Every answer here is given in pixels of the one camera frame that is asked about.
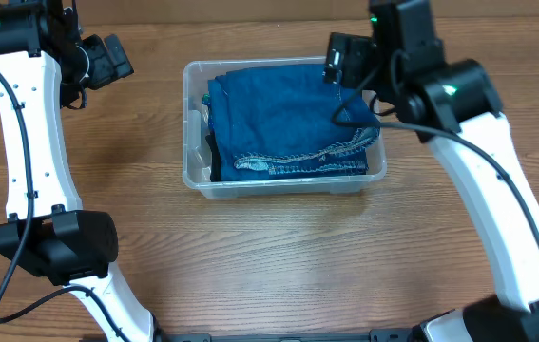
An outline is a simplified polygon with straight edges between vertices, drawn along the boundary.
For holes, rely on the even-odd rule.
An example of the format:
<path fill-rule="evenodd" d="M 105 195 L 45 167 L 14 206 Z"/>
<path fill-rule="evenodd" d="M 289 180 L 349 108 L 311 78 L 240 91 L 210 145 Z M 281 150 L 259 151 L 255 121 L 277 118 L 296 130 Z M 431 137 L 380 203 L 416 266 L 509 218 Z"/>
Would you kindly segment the blue denim jeans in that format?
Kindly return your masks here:
<path fill-rule="evenodd" d="M 208 83 L 221 181 L 364 175 L 378 139 L 361 96 L 323 82 L 317 64 L 229 71 Z"/>

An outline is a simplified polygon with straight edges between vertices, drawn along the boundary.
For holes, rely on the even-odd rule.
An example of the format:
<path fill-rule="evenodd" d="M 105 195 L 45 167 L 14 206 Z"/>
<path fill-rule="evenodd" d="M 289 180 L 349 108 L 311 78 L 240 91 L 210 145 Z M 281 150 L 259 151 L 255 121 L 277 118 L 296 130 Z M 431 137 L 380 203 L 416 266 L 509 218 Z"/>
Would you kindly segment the black cloth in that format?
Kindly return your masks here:
<path fill-rule="evenodd" d="M 214 132 L 210 132 L 205 139 L 211 152 L 210 180 L 212 182 L 221 182 L 221 155 L 216 135 Z"/>

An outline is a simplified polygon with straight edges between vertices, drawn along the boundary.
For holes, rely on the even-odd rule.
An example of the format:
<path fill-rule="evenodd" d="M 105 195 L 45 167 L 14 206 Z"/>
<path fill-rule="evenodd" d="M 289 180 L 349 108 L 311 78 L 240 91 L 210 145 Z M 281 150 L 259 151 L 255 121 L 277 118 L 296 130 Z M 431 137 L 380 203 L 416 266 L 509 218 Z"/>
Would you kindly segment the blue green sequin cloth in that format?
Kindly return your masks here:
<path fill-rule="evenodd" d="M 211 104 L 211 96 L 209 93 L 206 93 L 203 95 L 202 105 L 204 106 L 206 110 L 206 122 L 208 125 L 208 129 L 212 131 L 213 130 L 212 104 Z"/>

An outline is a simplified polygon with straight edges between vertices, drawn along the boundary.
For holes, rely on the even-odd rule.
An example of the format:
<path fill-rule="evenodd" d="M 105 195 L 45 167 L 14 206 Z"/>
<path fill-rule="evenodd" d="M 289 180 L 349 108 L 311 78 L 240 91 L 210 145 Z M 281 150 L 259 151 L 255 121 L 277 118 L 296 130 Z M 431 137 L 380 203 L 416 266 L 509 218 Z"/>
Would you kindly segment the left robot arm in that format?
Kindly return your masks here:
<path fill-rule="evenodd" d="M 61 0 L 0 3 L 0 118 L 7 156 L 7 219 L 0 254 L 11 269 L 74 295 L 108 341 L 163 341 L 156 317 L 118 264 L 111 216 L 87 211 L 70 174 L 61 112 L 133 71 L 114 35 L 84 36 Z"/>

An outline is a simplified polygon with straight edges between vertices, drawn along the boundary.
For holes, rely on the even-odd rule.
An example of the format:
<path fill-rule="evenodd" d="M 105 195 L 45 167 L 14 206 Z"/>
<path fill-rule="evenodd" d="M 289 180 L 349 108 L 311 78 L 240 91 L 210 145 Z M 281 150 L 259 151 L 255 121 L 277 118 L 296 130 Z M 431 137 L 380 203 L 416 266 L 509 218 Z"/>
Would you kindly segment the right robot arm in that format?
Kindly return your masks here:
<path fill-rule="evenodd" d="M 427 0 L 373 1 L 371 36 L 333 33 L 324 80 L 371 90 L 450 176 L 481 238 L 492 296 L 430 318 L 412 341 L 539 341 L 539 205 L 500 97 L 472 59 L 449 63 Z"/>

